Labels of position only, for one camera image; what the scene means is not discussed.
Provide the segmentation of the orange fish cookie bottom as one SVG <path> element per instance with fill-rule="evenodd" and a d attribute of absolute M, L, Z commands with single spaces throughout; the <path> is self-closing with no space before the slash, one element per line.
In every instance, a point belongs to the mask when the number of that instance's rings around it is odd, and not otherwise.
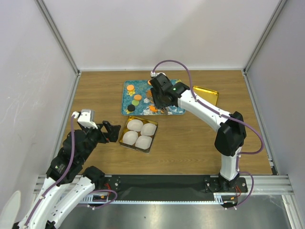
<path fill-rule="evenodd" d="M 149 106 L 149 109 L 150 109 L 152 112 L 158 112 L 158 109 L 155 108 L 154 106 Z"/>

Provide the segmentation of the gold cookie tin box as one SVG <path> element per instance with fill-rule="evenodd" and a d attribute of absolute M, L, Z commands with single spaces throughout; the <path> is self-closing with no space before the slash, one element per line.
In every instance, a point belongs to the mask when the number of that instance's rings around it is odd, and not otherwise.
<path fill-rule="evenodd" d="M 150 153 L 153 145 L 158 123 L 148 119 L 129 116 L 119 137 L 119 144 L 143 153 Z"/>

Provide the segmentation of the metal tongs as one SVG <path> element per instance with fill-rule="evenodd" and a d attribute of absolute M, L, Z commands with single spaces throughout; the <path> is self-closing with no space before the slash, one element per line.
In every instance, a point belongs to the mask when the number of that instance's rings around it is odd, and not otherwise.
<path fill-rule="evenodd" d="M 147 99 L 150 101 L 150 105 L 149 106 L 154 106 L 155 107 L 155 104 L 154 104 L 154 101 L 153 101 L 153 96 L 152 96 L 152 92 L 151 92 L 151 90 L 149 89 L 149 90 L 147 90 L 147 92 L 146 92 L 146 97 L 147 97 Z M 162 110 L 162 113 L 161 114 L 163 114 L 163 115 L 168 115 L 169 114 L 169 111 L 168 111 L 168 108 L 161 108 L 161 110 Z"/>

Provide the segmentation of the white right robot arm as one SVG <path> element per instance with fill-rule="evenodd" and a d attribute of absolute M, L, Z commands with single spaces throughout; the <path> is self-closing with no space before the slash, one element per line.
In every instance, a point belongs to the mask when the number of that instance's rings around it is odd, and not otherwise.
<path fill-rule="evenodd" d="M 238 154 L 246 138 L 245 127 L 240 123 L 243 116 L 239 112 L 231 114 L 217 108 L 182 82 L 172 84 L 164 73 L 151 72 L 150 84 L 156 108 L 179 107 L 197 116 L 216 132 L 214 146 L 221 153 L 219 186 L 223 191 L 232 191 L 240 176 Z"/>

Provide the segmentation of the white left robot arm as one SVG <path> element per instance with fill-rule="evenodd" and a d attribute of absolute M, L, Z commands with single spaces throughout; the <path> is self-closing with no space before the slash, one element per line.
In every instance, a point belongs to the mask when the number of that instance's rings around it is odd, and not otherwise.
<path fill-rule="evenodd" d="M 100 191 L 105 174 L 95 166 L 85 169 L 74 188 L 62 196 L 83 169 L 84 162 L 98 144 L 116 142 L 120 125 L 103 121 L 96 128 L 71 127 L 57 156 L 51 161 L 42 188 L 25 217 L 13 223 L 14 229 L 57 229 L 67 215 L 88 194 Z"/>

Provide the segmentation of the white paper cup bottom-left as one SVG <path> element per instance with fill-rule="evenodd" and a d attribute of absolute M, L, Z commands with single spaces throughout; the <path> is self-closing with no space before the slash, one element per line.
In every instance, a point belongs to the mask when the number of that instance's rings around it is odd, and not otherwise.
<path fill-rule="evenodd" d="M 138 139 L 138 133 L 135 131 L 128 131 L 122 137 L 122 142 L 127 145 L 133 145 Z"/>

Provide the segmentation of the white paper cup top-left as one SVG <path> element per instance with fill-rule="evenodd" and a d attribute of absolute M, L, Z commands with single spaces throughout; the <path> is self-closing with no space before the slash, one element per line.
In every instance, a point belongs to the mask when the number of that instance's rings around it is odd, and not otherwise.
<path fill-rule="evenodd" d="M 127 129 L 135 132 L 140 132 L 143 127 L 143 122 L 139 119 L 132 119 L 127 123 Z"/>

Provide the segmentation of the orange round cookie left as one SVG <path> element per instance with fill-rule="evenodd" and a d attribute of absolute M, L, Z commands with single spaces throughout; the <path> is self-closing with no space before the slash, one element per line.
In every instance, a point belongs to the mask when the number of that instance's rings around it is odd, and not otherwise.
<path fill-rule="evenodd" d="M 142 96 L 140 94 L 136 94 L 134 96 L 134 100 L 136 100 L 136 101 L 140 101 L 141 99 L 142 99 Z"/>

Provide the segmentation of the teal floral serving tray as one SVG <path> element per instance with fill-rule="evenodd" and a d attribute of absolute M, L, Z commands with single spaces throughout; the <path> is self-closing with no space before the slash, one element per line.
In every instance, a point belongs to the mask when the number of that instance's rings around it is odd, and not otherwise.
<path fill-rule="evenodd" d="M 149 109 L 150 101 L 146 97 L 147 90 L 151 89 L 147 83 L 148 80 L 128 80 L 124 82 L 123 85 L 123 93 L 122 93 L 122 105 L 121 105 L 121 114 L 122 115 L 137 115 L 137 116 L 149 116 L 149 115 L 163 115 L 159 112 L 154 113 Z M 126 87 L 128 85 L 134 85 L 134 91 L 127 91 Z M 128 105 L 132 104 L 134 100 L 134 96 L 136 94 L 140 94 L 142 99 L 139 101 L 139 105 L 135 107 L 133 112 L 128 112 Z M 175 106 L 167 107 L 169 114 L 168 115 L 183 115 L 185 114 L 185 110 Z"/>

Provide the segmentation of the black round cookie left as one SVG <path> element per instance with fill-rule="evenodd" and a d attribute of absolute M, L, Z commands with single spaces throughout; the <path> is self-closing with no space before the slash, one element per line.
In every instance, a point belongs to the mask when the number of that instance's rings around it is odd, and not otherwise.
<path fill-rule="evenodd" d="M 133 104 L 128 105 L 127 111 L 128 112 L 133 112 L 135 110 L 135 106 Z"/>

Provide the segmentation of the green round cookie left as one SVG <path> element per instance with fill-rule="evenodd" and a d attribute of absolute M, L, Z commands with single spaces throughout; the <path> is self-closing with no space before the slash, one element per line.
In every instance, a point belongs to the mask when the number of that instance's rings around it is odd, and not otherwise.
<path fill-rule="evenodd" d="M 139 102 L 138 100 L 133 100 L 133 101 L 132 101 L 132 105 L 134 105 L 134 106 L 138 106 L 139 103 L 140 103 L 140 102 Z"/>

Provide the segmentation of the white paper cup bottom-right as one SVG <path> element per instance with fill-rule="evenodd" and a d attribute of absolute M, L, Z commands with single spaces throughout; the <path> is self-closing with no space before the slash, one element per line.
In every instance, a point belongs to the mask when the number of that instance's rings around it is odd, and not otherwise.
<path fill-rule="evenodd" d="M 143 150 L 147 150 L 147 149 L 150 148 L 151 143 L 152 143 L 152 138 L 150 136 L 141 135 L 137 139 L 137 141 L 135 143 L 135 146 L 137 148 L 140 148 L 140 149 L 143 149 Z"/>

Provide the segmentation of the orange round cookie top-left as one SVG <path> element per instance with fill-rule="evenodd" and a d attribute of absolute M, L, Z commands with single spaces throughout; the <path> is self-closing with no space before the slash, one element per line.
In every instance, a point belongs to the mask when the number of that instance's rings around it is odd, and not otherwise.
<path fill-rule="evenodd" d="M 126 87 L 127 91 L 131 92 L 134 91 L 134 85 L 130 84 Z"/>

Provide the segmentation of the white paper cup top-right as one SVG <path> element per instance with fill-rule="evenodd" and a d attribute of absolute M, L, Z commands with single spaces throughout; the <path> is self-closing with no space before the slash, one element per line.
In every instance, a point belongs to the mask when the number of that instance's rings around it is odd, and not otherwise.
<path fill-rule="evenodd" d="M 141 129 L 141 135 L 153 136 L 156 132 L 157 126 L 152 123 L 146 123 Z"/>

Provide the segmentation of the gold tin lid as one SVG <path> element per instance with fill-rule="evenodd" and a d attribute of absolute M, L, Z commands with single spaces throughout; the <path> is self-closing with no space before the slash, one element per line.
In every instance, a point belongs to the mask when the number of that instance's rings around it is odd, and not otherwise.
<path fill-rule="evenodd" d="M 193 91 L 212 105 L 217 105 L 219 97 L 219 93 L 217 91 L 200 86 L 193 86 Z"/>

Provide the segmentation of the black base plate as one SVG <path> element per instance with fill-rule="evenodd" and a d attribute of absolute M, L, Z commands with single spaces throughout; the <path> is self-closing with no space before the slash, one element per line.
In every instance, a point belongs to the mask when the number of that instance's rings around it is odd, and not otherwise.
<path fill-rule="evenodd" d="M 245 178 L 229 186 L 217 175 L 111 175 L 106 183 L 120 201 L 212 201 L 214 194 L 248 192 Z"/>

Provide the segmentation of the aluminium frame post left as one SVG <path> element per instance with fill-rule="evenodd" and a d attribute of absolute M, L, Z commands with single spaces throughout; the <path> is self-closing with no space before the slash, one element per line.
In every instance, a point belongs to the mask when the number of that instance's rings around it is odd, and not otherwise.
<path fill-rule="evenodd" d="M 66 44 L 66 42 L 64 41 L 58 26 L 56 25 L 46 3 L 43 0 L 35 0 L 34 1 L 38 7 L 38 9 L 40 10 L 43 18 L 45 19 L 50 31 L 52 32 L 59 48 L 61 49 L 63 55 L 65 56 L 66 60 L 68 61 L 68 64 L 70 65 L 70 67 L 73 69 L 74 73 L 79 76 L 80 75 L 80 70 L 76 65 L 76 62 L 74 60 L 74 58 L 71 55 L 71 52 Z"/>

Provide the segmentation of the aluminium frame post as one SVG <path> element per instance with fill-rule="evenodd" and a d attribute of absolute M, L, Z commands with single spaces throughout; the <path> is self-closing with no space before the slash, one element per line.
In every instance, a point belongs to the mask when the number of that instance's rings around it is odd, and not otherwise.
<path fill-rule="evenodd" d="M 272 13 L 265 29 L 263 30 L 262 35 L 260 36 L 254 50 L 252 51 L 248 61 L 246 62 L 245 67 L 243 68 L 243 73 L 247 74 L 248 71 L 251 68 L 251 65 L 253 64 L 254 60 L 256 59 L 257 55 L 259 54 L 262 46 L 264 45 L 266 39 L 268 38 L 272 28 L 274 27 L 278 17 L 280 16 L 281 12 L 283 11 L 286 3 L 288 2 L 288 0 L 280 0 L 274 10 L 274 12 Z"/>
<path fill-rule="evenodd" d="M 56 25 L 46 3 L 43 0 L 35 0 L 34 1 L 38 7 L 38 9 L 40 10 L 43 18 L 45 19 L 50 31 L 52 32 L 59 48 L 61 49 L 63 55 L 65 56 L 66 60 L 68 61 L 68 64 L 70 65 L 70 67 L 73 69 L 74 73 L 79 76 L 80 75 L 80 70 L 76 65 L 76 62 L 74 60 L 74 58 L 71 55 L 71 52 L 66 44 L 66 42 L 64 41 L 58 26 Z"/>

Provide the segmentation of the aluminium frame post right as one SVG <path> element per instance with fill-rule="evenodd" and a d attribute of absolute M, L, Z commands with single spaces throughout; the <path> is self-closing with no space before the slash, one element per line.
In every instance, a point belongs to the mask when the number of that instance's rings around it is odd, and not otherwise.
<path fill-rule="evenodd" d="M 248 61 L 246 62 L 245 67 L 243 68 L 243 73 L 247 74 L 248 71 L 251 68 L 251 65 L 253 64 L 254 60 L 256 59 L 257 55 L 259 54 L 262 46 L 264 45 L 266 39 L 268 38 L 272 28 L 274 27 L 278 17 L 280 16 L 281 12 L 283 11 L 286 3 L 288 2 L 288 0 L 280 0 L 274 10 L 274 12 L 272 13 L 265 29 L 263 30 L 262 35 L 260 36 L 254 50 L 252 51 Z"/>

